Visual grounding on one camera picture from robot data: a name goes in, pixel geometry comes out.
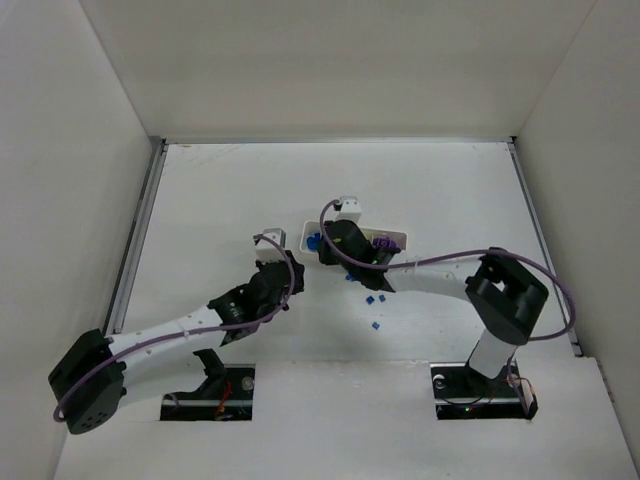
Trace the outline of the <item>large blue arch lego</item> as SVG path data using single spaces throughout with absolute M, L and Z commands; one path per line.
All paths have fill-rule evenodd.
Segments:
M 309 251 L 315 252 L 318 250 L 318 245 L 321 240 L 321 234 L 315 233 L 306 239 L 306 246 Z

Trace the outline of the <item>purple round lego piece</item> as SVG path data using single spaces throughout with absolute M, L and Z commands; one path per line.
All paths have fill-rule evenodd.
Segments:
M 404 240 L 396 237 L 375 237 L 372 240 L 372 245 L 376 248 L 388 248 L 388 249 L 405 249 Z

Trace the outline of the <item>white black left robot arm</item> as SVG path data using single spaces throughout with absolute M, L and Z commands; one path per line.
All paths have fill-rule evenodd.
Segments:
M 48 375 L 54 421 L 80 435 L 147 396 L 187 390 L 169 368 L 191 359 L 202 365 L 195 389 L 212 389 L 222 369 L 217 349 L 256 333 L 304 290 L 305 268 L 292 255 L 256 268 L 248 282 L 181 318 L 125 334 L 81 334 Z

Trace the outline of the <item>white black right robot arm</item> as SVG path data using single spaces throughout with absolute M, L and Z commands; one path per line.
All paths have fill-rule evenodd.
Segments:
M 421 265 L 417 260 L 391 269 L 395 257 L 408 257 L 398 248 L 374 246 L 351 220 L 322 224 L 318 257 L 323 265 L 342 266 L 372 291 L 420 292 L 470 304 L 484 330 L 466 368 L 489 380 L 529 342 L 549 296 L 547 287 L 521 263 L 497 254 L 482 255 L 476 271 L 455 261 Z

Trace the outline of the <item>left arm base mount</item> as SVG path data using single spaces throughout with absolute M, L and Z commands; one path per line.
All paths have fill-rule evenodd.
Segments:
M 253 417 L 254 364 L 224 364 L 213 350 L 194 353 L 204 380 L 191 391 L 166 394 L 161 402 L 164 422 L 245 422 Z

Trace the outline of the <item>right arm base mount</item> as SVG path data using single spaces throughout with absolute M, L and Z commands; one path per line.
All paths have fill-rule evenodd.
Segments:
M 464 363 L 430 365 L 438 420 L 532 420 L 539 410 L 529 379 L 512 361 L 495 379 L 475 373 Z

